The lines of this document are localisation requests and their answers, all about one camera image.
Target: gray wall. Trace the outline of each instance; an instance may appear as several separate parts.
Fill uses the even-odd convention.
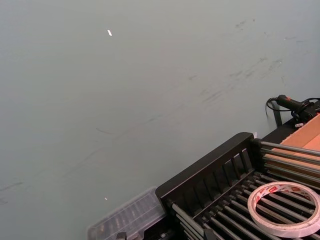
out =
[[[85,239],[232,135],[273,130],[269,97],[319,97],[319,9],[0,1],[1,239]]]

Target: black dish rack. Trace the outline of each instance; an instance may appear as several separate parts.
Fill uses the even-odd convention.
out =
[[[241,132],[159,186],[155,193],[181,236],[190,240],[289,239],[268,234],[252,221],[248,197],[255,188],[275,181],[304,184],[319,194],[320,172],[279,161],[273,156],[315,162],[273,148],[320,157],[317,151],[264,142]],[[287,192],[272,193],[257,205],[260,215],[280,224],[302,222],[314,209],[313,202]],[[295,238],[302,239],[320,240],[320,232]]]

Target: wire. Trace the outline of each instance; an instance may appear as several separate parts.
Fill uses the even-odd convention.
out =
[[[265,103],[265,113],[266,113],[266,116],[267,116],[267,117],[268,117],[268,113],[267,113],[267,107],[268,107],[269,109],[271,109],[271,110],[273,110],[273,111],[276,111],[276,112],[291,112],[291,116],[294,117],[296,120],[299,120],[299,118],[300,118],[300,117],[299,117],[299,114],[300,114],[302,111],[304,111],[307,107],[312,106],[312,105],[315,104],[314,102],[312,102],[312,100],[318,100],[318,101],[320,100],[320,98],[318,98],[318,97],[308,98],[308,99],[306,99],[306,100],[304,100],[304,101],[302,102],[302,106],[299,107],[298,110],[292,111],[292,110],[276,109],[276,108],[274,108],[274,107],[272,107],[272,106],[269,105],[269,103],[271,103],[271,102],[276,102],[277,99],[278,99],[277,97],[271,97],[271,98],[269,98],[269,99],[266,101],[266,103]]]
[[[277,101],[277,98],[276,97],[271,97],[269,98],[266,103],[265,103],[265,106],[268,107],[269,109],[273,110],[273,111],[277,111],[277,112],[290,112],[291,110],[280,110],[280,109],[276,109],[276,108],[273,108],[272,106],[269,105],[269,103],[273,102],[273,101]]]

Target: clear plastic container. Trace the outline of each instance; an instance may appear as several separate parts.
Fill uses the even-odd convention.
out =
[[[87,239],[115,240],[117,233],[126,232],[128,240],[142,240],[145,230],[166,215],[155,190],[149,188],[90,226]]]

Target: roll of tape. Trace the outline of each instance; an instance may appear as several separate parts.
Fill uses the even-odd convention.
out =
[[[306,221],[295,224],[278,224],[259,215],[256,211],[258,201],[265,195],[275,192],[294,192],[313,201],[315,210],[313,215]],[[248,199],[248,210],[253,221],[267,233],[283,238],[301,238],[314,234],[320,229],[320,197],[310,189],[289,181],[276,181],[258,187]]]

